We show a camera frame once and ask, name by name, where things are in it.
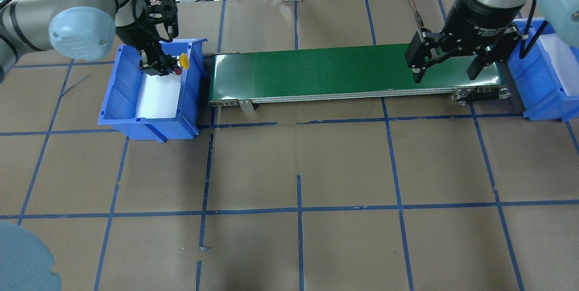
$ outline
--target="yellow object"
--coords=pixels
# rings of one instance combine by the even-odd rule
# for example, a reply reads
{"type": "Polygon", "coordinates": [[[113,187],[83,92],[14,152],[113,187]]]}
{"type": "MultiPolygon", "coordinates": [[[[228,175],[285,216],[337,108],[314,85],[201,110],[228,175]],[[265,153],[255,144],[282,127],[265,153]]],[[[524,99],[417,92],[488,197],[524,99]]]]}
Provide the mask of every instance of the yellow object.
{"type": "Polygon", "coordinates": [[[187,58],[187,55],[186,55],[186,54],[182,53],[182,54],[179,56],[179,64],[180,64],[180,66],[181,66],[184,70],[188,70],[188,69],[189,69],[189,66],[190,66],[190,64],[189,64],[189,58],[187,58]]]}

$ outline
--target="blue plastic bin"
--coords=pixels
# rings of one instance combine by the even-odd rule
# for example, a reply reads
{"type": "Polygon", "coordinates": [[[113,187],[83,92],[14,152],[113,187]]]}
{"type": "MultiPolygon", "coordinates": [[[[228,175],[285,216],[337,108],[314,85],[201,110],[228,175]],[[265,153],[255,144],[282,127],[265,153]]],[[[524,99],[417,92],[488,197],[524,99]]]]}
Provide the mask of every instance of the blue plastic bin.
{"type": "MultiPolygon", "coordinates": [[[[532,21],[529,29],[530,37],[536,33],[543,20],[534,19],[532,21]]],[[[515,24],[521,31],[526,22],[526,19],[515,20],[515,24]]],[[[555,31],[551,25],[548,25],[542,34],[552,33],[555,31]]],[[[579,116],[579,95],[567,95],[540,39],[537,40],[524,59],[519,59],[519,48],[520,46],[515,48],[507,64],[525,104],[526,111],[523,115],[529,120],[560,119],[569,121],[577,118],[579,116]]],[[[575,59],[569,59],[569,61],[579,61],[579,50],[570,48],[575,59]]]]}
{"type": "Polygon", "coordinates": [[[176,39],[161,43],[172,56],[185,53],[190,68],[180,76],[179,102],[175,118],[136,118],[137,99],[144,74],[138,67],[141,59],[133,47],[122,45],[116,54],[112,74],[99,115],[99,124],[109,124],[133,140],[191,139],[199,134],[196,127],[200,79],[203,69],[203,42],[207,39],[176,39]]]}

